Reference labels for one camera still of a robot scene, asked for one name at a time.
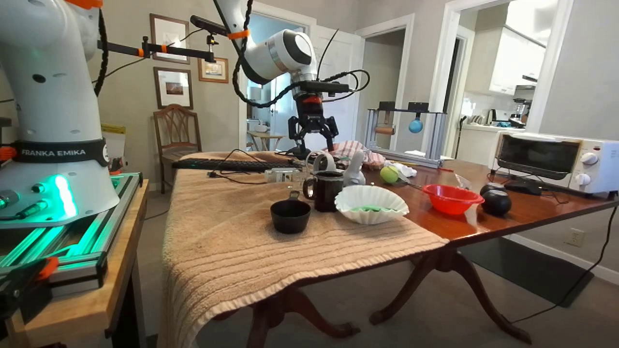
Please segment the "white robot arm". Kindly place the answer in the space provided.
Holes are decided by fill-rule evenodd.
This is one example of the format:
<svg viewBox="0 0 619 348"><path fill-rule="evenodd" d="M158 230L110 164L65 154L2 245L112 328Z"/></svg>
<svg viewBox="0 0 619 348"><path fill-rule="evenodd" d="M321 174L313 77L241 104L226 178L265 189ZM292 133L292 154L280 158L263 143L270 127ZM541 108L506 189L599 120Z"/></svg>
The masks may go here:
<svg viewBox="0 0 619 348"><path fill-rule="evenodd" d="M321 96L346 87L317 73L309 37L284 29L249 44L253 0L212 2L218 17L195 15L191 23L230 38L236 69L249 81L290 75L288 93L298 102L292 133L330 139L334 122L321 112ZM118 205L87 67L102 46L100 8L100 0L0 0L0 62L17 108L17 137L2 149L2 228L62 226Z"/></svg>

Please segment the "robot base mount frame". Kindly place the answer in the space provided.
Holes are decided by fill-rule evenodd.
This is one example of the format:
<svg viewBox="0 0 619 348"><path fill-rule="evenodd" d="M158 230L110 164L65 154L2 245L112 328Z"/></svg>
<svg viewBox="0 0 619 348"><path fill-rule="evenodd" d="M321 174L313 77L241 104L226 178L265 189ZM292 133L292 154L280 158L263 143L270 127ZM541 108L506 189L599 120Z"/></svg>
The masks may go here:
<svg viewBox="0 0 619 348"><path fill-rule="evenodd" d="M56 257L58 267L48 278L54 298L100 288L120 224L141 183L137 172L114 174L112 185L120 197L116 207L63 226L3 230L0 276L21 265Z"/></svg>

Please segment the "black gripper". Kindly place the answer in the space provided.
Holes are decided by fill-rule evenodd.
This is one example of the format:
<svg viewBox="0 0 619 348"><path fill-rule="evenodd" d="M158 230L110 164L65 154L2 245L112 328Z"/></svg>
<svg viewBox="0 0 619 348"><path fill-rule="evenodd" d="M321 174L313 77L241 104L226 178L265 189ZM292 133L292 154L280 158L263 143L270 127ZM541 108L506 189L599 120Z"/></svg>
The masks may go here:
<svg viewBox="0 0 619 348"><path fill-rule="evenodd" d="M319 95L296 96L296 110L298 114L288 118L288 137L294 141L290 154L296 158L309 154L303 141L307 133L321 133L327 149L332 151L332 139L338 135L338 127L332 116L323 116L323 98Z"/></svg>

